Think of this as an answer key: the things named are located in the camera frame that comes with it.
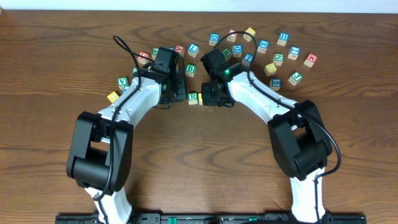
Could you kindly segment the yellow O block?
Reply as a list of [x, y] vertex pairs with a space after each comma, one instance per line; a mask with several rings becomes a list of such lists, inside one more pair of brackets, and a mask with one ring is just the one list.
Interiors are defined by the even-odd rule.
[[198, 93], [198, 104], [203, 105], [202, 93]]

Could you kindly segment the green B block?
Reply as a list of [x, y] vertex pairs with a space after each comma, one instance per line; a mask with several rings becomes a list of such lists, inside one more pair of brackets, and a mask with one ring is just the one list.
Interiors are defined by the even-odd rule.
[[185, 69], [185, 75], [188, 77], [194, 77], [196, 69], [197, 69], [196, 65], [188, 63]]

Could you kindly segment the blue T block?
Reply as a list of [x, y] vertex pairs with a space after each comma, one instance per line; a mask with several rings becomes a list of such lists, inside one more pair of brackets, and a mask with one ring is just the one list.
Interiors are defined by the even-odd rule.
[[244, 57], [243, 57], [243, 61], [242, 64], [246, 67], [249, 67], [251, 62], [253, 60], [253, 55], [247, 53]]

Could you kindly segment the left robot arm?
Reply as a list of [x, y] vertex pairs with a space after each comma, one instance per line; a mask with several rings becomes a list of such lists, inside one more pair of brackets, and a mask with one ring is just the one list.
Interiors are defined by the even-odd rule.
[[155, 61], [134, 73], [131, 85], [115, 102], [98, 113], [84, 111], [76, 120], [67, 176], [93, 198], [101, 223], [130, 219], [132, 206], [124, 184], [131, 169], [133, 131], [151, 108], [186, 99], [179, 59], [177, 52], [159, 48]]

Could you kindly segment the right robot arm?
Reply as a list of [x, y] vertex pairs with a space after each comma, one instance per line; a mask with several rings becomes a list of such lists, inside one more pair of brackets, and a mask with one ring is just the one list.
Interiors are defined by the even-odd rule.
[[210, 76], [201, 86], [203, 104], [242, 103], [267, 124], [274, 158], [290, 178], [292, 215], [298, 222], [319, 222], [325, 215], [322, 175], [332, 148], [318, 108], [309, 100], [298, 103], [278, 94], [247, 66], [228, 63], [219, 49], [200, 61]]

